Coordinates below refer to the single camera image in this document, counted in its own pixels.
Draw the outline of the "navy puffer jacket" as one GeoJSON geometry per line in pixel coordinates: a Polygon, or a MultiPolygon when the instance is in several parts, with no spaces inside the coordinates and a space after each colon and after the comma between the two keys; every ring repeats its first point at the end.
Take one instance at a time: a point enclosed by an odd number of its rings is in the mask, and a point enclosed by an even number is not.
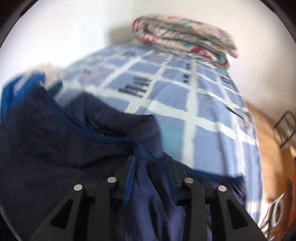
{"type": "MultiPolygon", "coordinates": [[[[121,113],[87,93],[60,107],[43,87],[1,118],[1,214],[13,238],[31,240],[77,184],[97,186],[135,157],[130,198],[114,215],[114,240],[183,240],[185,207],[152,115],[121,113]]],[[[226,185],[244,206],[241,178],[194,171],[204,186],[226,185]]]]}

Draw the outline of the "blue folded garment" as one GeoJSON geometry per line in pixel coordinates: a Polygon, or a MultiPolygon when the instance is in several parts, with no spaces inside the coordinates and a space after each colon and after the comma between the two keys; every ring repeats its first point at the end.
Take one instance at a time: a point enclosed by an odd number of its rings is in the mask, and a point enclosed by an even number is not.
{"type": "Polygon", "coordinates": [[[45,72],[23,74],[3,88],[1,94],[1,115],[5,115],[10,108],[21,103],[26,95],[39,85],[45,87],[53,97],[63,88],[63,82],[60,78],[50,80],[46,77],[45,72]]]}

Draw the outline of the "black metal rack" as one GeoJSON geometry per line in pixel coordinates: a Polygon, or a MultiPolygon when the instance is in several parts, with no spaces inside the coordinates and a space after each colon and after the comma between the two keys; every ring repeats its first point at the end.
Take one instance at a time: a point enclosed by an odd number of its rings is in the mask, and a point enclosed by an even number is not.
{"type": "Polygon", "coordinates": [[[295,114],[291,110],[286,110],[273,129],[278,133],[281,149],[295,137],[295,114]]]}

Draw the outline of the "blue checked bed sheet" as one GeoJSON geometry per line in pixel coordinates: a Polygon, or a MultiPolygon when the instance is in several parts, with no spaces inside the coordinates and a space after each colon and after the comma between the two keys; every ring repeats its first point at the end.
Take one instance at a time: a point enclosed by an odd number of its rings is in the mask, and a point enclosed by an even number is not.
{"type": "Polygon", "coordinates": [[[60,105],[89,92],[119,111],[152,114],[163,150],[176,161],[243,176],[246,209],[259,222],[263,181],[256,125],[227,71],[130,42],[72,63],[62,81],[60,105]]]}

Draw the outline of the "floral folded quilt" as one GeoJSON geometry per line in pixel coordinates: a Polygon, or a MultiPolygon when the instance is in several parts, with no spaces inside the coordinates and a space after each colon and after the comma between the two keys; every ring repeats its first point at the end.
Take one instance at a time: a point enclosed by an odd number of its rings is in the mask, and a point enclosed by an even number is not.
{"type": "Polygon", "coordinates": [[[228,32],[179,16],[141,16],[133,22],[132,35],[143,46],[195,58],[221,69],[229,69],[228,55],[239,57],[228,32]]]}

